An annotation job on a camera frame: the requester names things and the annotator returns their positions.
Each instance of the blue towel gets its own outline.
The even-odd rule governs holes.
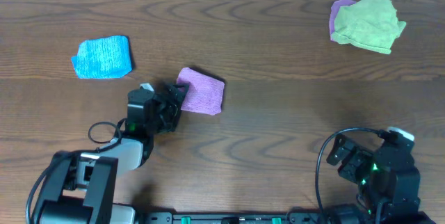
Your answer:
[[[80,79],[121,78],[131,71],[128,39],[114,35],[86,40],[71,61]]]

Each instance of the wooden table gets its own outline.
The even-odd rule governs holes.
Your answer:
[[[117,180],[114,202],[317,208],[324,139],[344,127],[397,126],[416,136],[421,209],[445,223],[445,0],[392,0],[407,27],[391,55],[331,42],[333,1],[0,0],[0,223],[24,222],[53,153],[95,147],[92,123],[117,122],[130,90],[174,81],[188,66],[225,80],[222,113],[185,112],[175,133],[156,137],[149,161]],[[133,72],[78,79],[70,59],[79,44],[110,35],[129,36]],[[355,201],[357,187],[326,163],[320,183],[326,206]]]

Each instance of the wire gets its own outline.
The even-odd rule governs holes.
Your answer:
[[[323,156],[323,151],[325,151],[325,148],[326,148],[327,144],[335,136],[337,136],[339,134],[342,134],[342,133],[349,132],[349,131],[365,131],[365,132],[371,132],[371,133],[374,133],[374,134],[377,134],[377,135],[379,134],[379,131],[375,130],[375,129],[369,129],[369,128],[364,128],[364,127],[351,127],[351,128],[342,129],[340,131],[337,131],[337,132],[333,133],[331,136],[329,136],[326,139],[324,144],[321,146],[320,152],[318,153],[317,166],[316,166],[316,169],[315,169],[315,194],[316,194],[316,197],[317,197],[318,208],[320,209],[322,221],[325,220],[325,212],[324,212],[323,206],[321,204],[320,191],[318,189],[318,174],[320,173],[321,157]]]
[[[92,141],[93,143],[97,143],[97,144],[107,144],[110,143],[113,139],[109,140],[109,141],[96,141],[95,139],[93,139],[91,137],[91,130],[94,129],[95,127],[99,126],[99,125],[109,125],[114,127],[116,130],[118,131],[118,126],[116,126],[114,123],[111,122],[96,122],[95,124],[91,125],[91,127],[88,129],[88,138],[90,139],[90,141]]]
[[[121,140],[122,140],[122,133],[120,132],[120,127],[122,126],[122,124],[124,123],[125,120],[126,120],[126,118],[121,119],[116,125],[114,125],[111,122],[97,122],[97,123],[91,125],[91,127],[88,130],[88,138],[92,142],[99,143],[99,144],[105,144],[105,143],[110,143],[111,141],[100,142],[100,141],[94,140],[91,137],[91,130],[98,125],[110,125],[110,126],[114,127],[115,135],[116,134],[118,135],[118,139],[116,140],[116,142],[114,144],[103,147],[103,148],[98,147],[98,148],[96,148],[96,150],[76,150],[76,151],[69,152],[69,153],[64,154],[61,157],[59,157],[56,161],[51,162],[49,164],[49,166],[43,170],[42,174],[40,174],[39,178],[37,178],[37,180],[35,181],[31,191],[29,192],[28,200],[26,201],[26,209],[25,209],[26,224],[32,224],[32,222],[31,222],[31,203],[33,202],[35,192],[37,191],[37,188],[39,187],[39,185],[42,183],[43,179],[48,177],[53,172],[53,170],[61,163],[61,161],[63,161],[66,158],[80,155],[83,152],[92,152],[92,153],[105,152],[107,150],[110,150],[111,148],[114,148],[117,145],[120,145]]]
[[[368,211],[366,206],[362,203],[363,197],[360,194],[355,195],[355,199],[357,200],[357,204],[362,207],[364,210]]]
[[[375,213],[375,224],[380,224],[380,218],[382,218],[383,204],[390,202],[388,198],[382,198],[378,201],[377,213]]]

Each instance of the purple cloth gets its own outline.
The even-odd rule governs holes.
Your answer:
[[[221,113],[224,82],[185,67],[179,73],[178,84],[189,84],[181,110],[215,115]]]
[[[340,11],[340,7],[342,6],[350,6],[356,4],[356,1],[353,0],[338,0],[335,1],[334,4],[332,4],[331,7],[331,17],[329,18],[329,35],[332,35],[332,33],[334,33],[335,31],[335,17],[337,16],[337,14]]]

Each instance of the towel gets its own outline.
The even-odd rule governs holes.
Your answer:
[[[176,83],[189,85],[181,110],[208,115],[221,113],[224,82],[185,67]]]
[[[361,0],[340,7],[335,18],[332,39],[339,44],[352,44],[382,54],[390,54],[391,46],[406,26],[399,22],[390,0]]]
[[[77,56],[71,61],[80,79],[121,78],[131,71],[128,39],[114,35],[86,40],[80,44]]]
[[[337,17],[337,14],[339,13],[340,7],[342,6],[350,6],[353,4],[356,4],[356,1],[353,0],[338,0],[335,1],[334,4],[332,4],[331,7],[331,15],[329,17],[329,34],[331,35],[331,41],[335,41],[332,39],[332,34],[335,31],[335,18]]]

